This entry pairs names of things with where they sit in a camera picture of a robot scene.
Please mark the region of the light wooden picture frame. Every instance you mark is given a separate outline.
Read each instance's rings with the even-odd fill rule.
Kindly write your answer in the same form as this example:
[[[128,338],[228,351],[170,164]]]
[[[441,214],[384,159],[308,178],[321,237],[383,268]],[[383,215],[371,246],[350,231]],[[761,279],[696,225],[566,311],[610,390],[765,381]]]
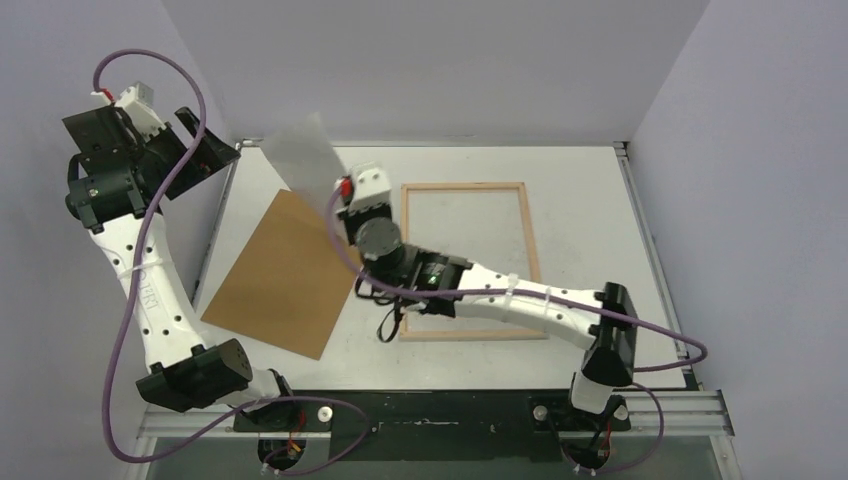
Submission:
[[[541,280],[526,187],[521,182],[407,183],[399,223],[408,242],[477,261],[501,273]],[[410,312],[399,339],[426,341],[540,340],[546,334],[482,318]]]

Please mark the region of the printed colour photo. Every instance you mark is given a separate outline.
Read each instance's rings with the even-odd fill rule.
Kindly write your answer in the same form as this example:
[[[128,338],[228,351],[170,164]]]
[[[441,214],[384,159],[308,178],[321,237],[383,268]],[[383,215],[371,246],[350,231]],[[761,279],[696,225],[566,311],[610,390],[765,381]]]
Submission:
[[[260,142],[260,149],[288,189],[323,215],[335,182],[346,169],[318,112],[284,126]]]

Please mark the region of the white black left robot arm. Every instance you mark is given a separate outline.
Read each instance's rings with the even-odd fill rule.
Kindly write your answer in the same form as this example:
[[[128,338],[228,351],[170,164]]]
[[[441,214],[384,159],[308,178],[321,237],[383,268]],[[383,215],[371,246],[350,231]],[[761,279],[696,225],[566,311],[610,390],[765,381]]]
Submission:
[[[243,405],[252,424],[282,431],[299,405],[282,375],[252,367],[236,339],[216,342],[196,330],[196,312],[173,264],[165,223],[155,212],[137,242],[157,189],[187,148],[169,123],[107,105],[64,118],[79,152],[69,161],[66,205],[111,262],[142,334],[148,403],[176,412]]]

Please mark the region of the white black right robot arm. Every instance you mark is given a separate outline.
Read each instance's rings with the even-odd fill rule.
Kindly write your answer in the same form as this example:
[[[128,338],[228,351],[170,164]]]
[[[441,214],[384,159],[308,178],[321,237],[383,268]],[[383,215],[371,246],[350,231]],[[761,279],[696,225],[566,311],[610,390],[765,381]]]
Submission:
[[[407,244],[399,227],[378,214],[340,211],[350,245],[357,248],[373,290],[397,309],[419,315],[487,319],[536,330],[583,350],[565,402],[568,421],[588,429],[629,412],[614,389],[633,381],[637,328],[624,321],[636,310],[627,289],[608,282],[600,291],[549,287],[488,269],[462,257]]]

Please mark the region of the brown backing board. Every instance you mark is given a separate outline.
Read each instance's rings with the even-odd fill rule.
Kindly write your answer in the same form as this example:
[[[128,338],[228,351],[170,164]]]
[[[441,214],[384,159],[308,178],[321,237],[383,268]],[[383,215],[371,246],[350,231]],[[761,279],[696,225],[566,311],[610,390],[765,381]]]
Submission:
[[[353,284],[323,217],[280,190],[201,319],[319,360]]]

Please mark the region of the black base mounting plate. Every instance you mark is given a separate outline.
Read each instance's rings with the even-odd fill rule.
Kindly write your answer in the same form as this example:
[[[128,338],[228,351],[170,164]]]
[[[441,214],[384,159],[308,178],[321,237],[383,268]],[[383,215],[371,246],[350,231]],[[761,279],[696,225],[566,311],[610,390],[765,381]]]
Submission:
[[[562,443],[598,445],[606,431],[626,432],[628,419],[609,400],[603,414],[578,411],[565,389],[542,390],[301,390],[299,401],[279,407],[280,419],[254,423],[244,414],[239,433],[295,431],[298,440],[328,434],[331,454],[351,445],[364,426],[371,431],[348,461],[483,461],[526,459],[556,462]]]

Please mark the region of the aluminium front rail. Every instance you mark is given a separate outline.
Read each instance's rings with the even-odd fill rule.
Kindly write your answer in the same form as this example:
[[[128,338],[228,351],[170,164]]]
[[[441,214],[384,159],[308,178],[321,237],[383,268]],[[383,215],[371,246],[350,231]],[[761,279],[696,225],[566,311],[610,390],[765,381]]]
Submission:
[[[626,399],[632,432],[651,433],[663,412],[668,436],[734,436],[735,431],[719,391],[656,391],[653,401],[639,390],[621,393]],[[137,437],[187,438],[228,412],[225,406],[175,413],[151,406],[144,413]]]

